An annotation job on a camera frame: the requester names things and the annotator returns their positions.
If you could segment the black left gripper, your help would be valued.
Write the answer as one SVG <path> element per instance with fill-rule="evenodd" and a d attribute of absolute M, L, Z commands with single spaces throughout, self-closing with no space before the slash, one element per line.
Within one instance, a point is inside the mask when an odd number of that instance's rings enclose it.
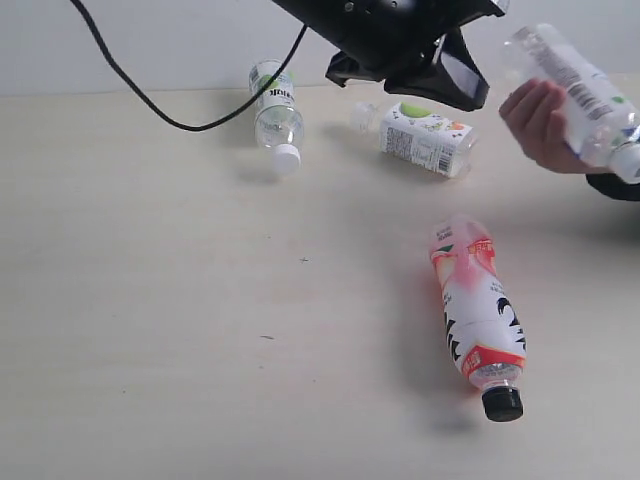
<path fill-rule="evenodd" d="M 421 97 L 457 110 L 480 110 L 489 84 L 459 27 L 502 17 L 507 1 L 279 0 L 276 4 L 338 49 L 325 78 L 379 83 L 394 95 Z"/>

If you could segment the black sleeved forearm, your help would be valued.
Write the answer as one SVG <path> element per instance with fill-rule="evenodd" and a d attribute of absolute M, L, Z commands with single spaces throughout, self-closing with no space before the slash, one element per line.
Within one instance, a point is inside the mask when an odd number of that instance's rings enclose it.
<path fill-rule="evenodd" d="M 614 174 L 587 174 L 586 181 L 593 189 L 610 199 L 628 202 L 640 201 L 640 185 L 627 184 Z"/>

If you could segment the person's open hand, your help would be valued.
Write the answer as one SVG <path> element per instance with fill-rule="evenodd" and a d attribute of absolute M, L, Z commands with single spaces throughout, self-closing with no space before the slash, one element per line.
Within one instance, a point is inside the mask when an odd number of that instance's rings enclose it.
<path fill-rule="evenodd" d="M 509 94 L 499 115 L 523 154 L 541 168 L 558 174 L 609 173 L 582 162 L 565 143 L 565 98 L 559 85 L 531 79 Z"/>

